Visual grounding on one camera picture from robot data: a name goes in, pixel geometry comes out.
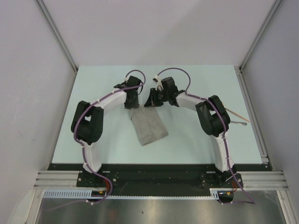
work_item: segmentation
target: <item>white wall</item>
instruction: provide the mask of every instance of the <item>white wall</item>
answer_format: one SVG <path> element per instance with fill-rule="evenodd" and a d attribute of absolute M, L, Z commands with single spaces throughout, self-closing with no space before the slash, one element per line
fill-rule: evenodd
<path fill-rule="evenodd" d="M 284 1 L 245 68 L 266 145 L 299 212 L 299 1 Z"/>
<path fill-rule="evenodd" d="M 55 144 L 74 73 L 33 0 L 0 7 L 0 223 Z"/>
<path fill-rule="evenodd" d="M 78 65 L 240 65 L 274 0 L 45 0 Z"/>

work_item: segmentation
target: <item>gray cloth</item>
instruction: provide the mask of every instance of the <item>gray cloth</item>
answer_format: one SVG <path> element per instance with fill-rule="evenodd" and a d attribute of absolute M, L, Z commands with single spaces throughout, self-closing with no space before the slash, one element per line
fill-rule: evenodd
<path fill-rule="evenodd" d="M 142 146 L 158 141 L 168 135 L 168 131 L 154 107 L 144 108 L 141 106 L 137 109 L 131 109 L 129 115 Z"/>

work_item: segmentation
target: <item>silver spoon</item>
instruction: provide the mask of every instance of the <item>silver spoon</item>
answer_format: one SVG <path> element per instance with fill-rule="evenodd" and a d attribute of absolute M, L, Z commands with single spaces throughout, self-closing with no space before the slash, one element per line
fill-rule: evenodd
<path fill-rule="evenodd" d="M 239 122 L 239 121 L 230 121 L 231 123 L 233 123 L 233 124 L 238 124 L 238 125 L 247 125 L 247 123 L 246 122 Z"/>

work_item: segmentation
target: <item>metal floor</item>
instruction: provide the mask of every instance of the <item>metal floor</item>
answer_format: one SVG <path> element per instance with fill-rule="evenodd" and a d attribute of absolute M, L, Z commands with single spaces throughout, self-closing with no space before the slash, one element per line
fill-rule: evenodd
<path fill-rule="evenodd" d="M 214 200 L 109 199 L 97 205 L 44 198 L 36 224 L 285 224 L 276 191 L 251 191 L 252 204 L 221 206 Z M 245 200 L 236 192 L 235 200 Z"/>

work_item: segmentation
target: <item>white table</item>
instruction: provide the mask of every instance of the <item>white table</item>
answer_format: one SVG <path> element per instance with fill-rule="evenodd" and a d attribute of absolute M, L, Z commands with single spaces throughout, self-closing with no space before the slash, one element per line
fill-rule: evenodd
<path fill-rule="evenodd" d="M 139 96 L 144 104 L 152 78 L 169 66 L 81 66 L 71 93 L 52 163 L 83 163 L 81 146 L 73 139 L 71 122 L 79 101 L 94 102 L 108 94 L 114 85 L 123 82 L 132 69 L 142 70 L 147 82 Z M 232 65 L 172 66 L 185 69 L 191 76 L 190 94 L 202 97 L 218 95 L 225 106 L 249 118 L 241 89 Z M 185 89 L 187 76 L 169 70 L 161 77 L 172 76 L 178 89 Z M 210 137 L 201 129 L 196 112 L 165 103 L 157 108 L 169 135 L 162 140 L 142 147 L 135 134 L 128 111 L 123 105 L 104 117 L 104 129 L 97 148 L 103 163 L 111 164 L 207 164 L 214 162 Z M 243 121 L 229 113 L 231 120 Z M 261 164 L 262 160 L 249 123 L 247 126 L 229 125 L 228 143 L 231 156 L 238 164 Z"/>

